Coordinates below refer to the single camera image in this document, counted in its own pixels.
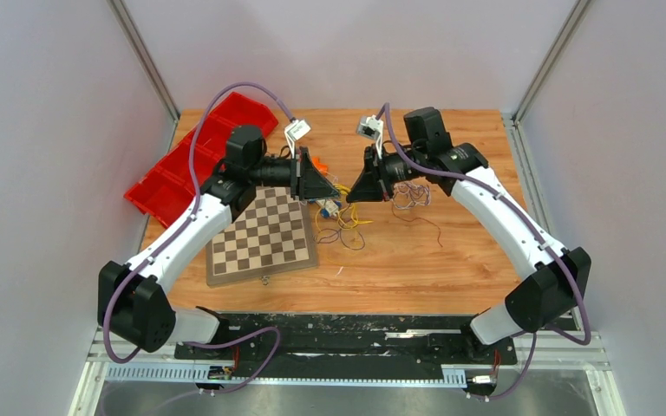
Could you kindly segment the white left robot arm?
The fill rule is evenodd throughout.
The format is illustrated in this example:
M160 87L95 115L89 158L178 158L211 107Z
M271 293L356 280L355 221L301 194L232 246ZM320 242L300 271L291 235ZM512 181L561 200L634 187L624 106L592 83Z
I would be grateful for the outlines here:
M231 337L219 317L201 309L176 309L168 293L201 249L254 201L260 186L282 187L297 200L336 198L338 190L314 166L307 147L287 158L267 153L262 130L234 127L225 156L196 189L189 206L143 251L124 263L107 262L98 277L97 321L109 357L116 335L136 351L152 353L169 342L197 344L210 359L227 354Z

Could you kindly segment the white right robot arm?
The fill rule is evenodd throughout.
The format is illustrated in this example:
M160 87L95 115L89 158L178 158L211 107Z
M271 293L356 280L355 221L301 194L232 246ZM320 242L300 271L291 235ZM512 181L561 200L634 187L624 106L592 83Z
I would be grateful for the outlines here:
M470 361L483 361L495 343L542 328L576 308L584 335L570 341L587 345L591 327L584 293L591 268L585 249L568 249L544 230L501 184L485 156L472 144L455 145L441 112L416 109L403 117L409 143L394 136L389 105L363 116L357 134L373 145L363 154L363 169L347 196L350 203L380 202L395 196L395 185L423 177L465 207L499 244L520 283L503 301L462 326L460 349Z

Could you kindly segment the orange pipe elbow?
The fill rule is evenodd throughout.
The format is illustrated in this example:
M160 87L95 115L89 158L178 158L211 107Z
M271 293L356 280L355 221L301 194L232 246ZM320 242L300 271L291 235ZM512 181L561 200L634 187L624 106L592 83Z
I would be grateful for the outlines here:
M327 175L329 172L329 167L324 164L318 157L313 157L312 163L314 167L323 175Z

